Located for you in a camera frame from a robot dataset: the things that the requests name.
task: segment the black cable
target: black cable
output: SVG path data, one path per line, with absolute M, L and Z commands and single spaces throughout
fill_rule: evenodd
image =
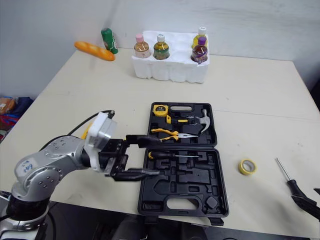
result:
M 54 216 L 52 216 L 51 212 L 48 212 L 48 217 L 51 220 L 52 223 L 52 240 L 56 240 L 57 239 L 57 226 L 56 226 L 56 221 L 54 219 Z
M 72 129 L 67 135 L 61 135 L 61 136 L 57 136 L 54 139 L 51 139 L 50 141 L 48 141 L 41 149 L 43 150 L 44 148 L 46 148 L 51 142 L 53 142 L 54 140 L 61 138 L 61 137 L 65 137 L 65 136 L 70 136 L 71 134 L 73 134 L 76 130 L 78 130 L 78 128 L 80 128 L 83 124 L 85 124 L 86 122 L 88 122 L 90 119 L 93 119 L 95 116 L 97 116 L 100 112 L 97 112 L 95 114 L 93 114 L 91 117 L 88 117 L 86 120 L 84 120 L 83 122 L 81 122 L 78 126 L 76 126 L 74 129 Z M 110 113 L 112 116 L 115 114 L 115 111 L 113 110 L 104 110 L 101 111 L 101 113 Z
M 2 220 L 8 219 L 8 218 L 10 218 L 10 217 L 12 217 L 11 214 L 4 215 L 4 216 L 0 217 L 0 222 L 1 222 Z
M 84 120 L 83 122 L 81 122 L 78 126 L 76 126 L 74 129 L 71 130 L 71 132 L 69 132 L 67 135 L 70 136 L 71 134 L 73 134 L 75 131 L 78 130 L 78 128 L 80 128 L 83 124 L 85 124 L 86 122 L 88 122 L 90 119 L 93 119 L 95 116 L 97 116 L 100 112 L 97 112 L 96 114 L 93 114 L 91 117 L 88 117 L 86 120 Z M 113 110 L 105 110 L 105 111 L 101 111 L 101 113 L 112 113 L 112 115 L 115 114 L 115 111 Z

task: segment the bottle cap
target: bottle cap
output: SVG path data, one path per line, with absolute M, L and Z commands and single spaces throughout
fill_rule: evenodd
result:
M 157 40 L 159 43 L 164 43 L 164 42 L 165 42 L 165 35 L 159 33 L 159 34 L 156 36 L 156 40 Z
M 205 35 L 207 33 L 207 28 L 204 26 L 199 27 L 198 34 L 199 35 Z
M 205 45 L 207 38 L 205 36 L 201 36 L 198 39 L 198 45 Z
M 142 43 L 144 41 L 144 36 L 141 33 L 135 35 L 135 40 L 137 43 Z

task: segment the plastic bottle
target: plastic bottle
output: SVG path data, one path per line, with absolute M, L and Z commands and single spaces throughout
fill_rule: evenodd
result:
M 144 36 L 141 33 L 135 35 L 136 44 L 134 45 L 134 52 L 137 58 L 145 59 L 151 55 L 149 44 L 144 41 Z
M 101 30 L 101 35 L 105 48 L 113 54 L 118 53 L 118 46 L 112 30 L 110 28 L 104 28 Z
M 169 46 L 165 43 L 165 35 L 160 33 L 156 36 L 156 39 L 158 42 L 153 46 L 154 58 L 158 60 L 167 59 L 169 57 Z
M 198 64 L 201 64 L 205 61 L 208 60 L 208 49 L 205 46 L 206 44 L 206 38 L 201 36 L 198 39 L 198 45 L 196 45 L 193 49 L 192 49 L 192 55 L 191 55 L 191 59 L 193 61 L 195 61 Z
M 206 27 L 204 27 L 204 26 L 199 27 L 199 29 L 198 29 L 198 35 L 195 36 L 194 39 L 193 39 L 193 44 L 192 44 L 192 46 L 191 46 L 192 49 L 194 49 L 195 46 L 198 45 L 198 39 L 199 39 L 200 37 L 205 37 L 205 44 L 204 44 L 204 45 L 207 46 L 208 40 L 207 40 L 207 38 L 206 38 L 206 32 L 207 32 L 207 28 L 206 28 Z

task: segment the toolbox latch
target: toolbox latch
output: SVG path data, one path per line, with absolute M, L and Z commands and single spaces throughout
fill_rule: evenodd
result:
M 209 217 L 212 226 L 223 226 L 224 221 L 220 217 Z

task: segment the floor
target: floor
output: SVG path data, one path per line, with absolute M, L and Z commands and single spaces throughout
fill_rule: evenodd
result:
M 0 198 L 0 212 L 6 202 Z M 145 238 L 146 235 L 147 239 L 151 240 L 309 240 L 309 238 L 264 234 L 215 226 L 201 227 L 167 219 L 158 219 L 157 224 L 146 225 L 143 224 L 145 218 L 140 215 L 54 201 L 50 202 L 49 211 L 56 225 L 57 240 L 139 240 Z M 52 240 L 53 223 L 49 217 L 45 219 L 45 222 L 47 230 L 44 240 Z

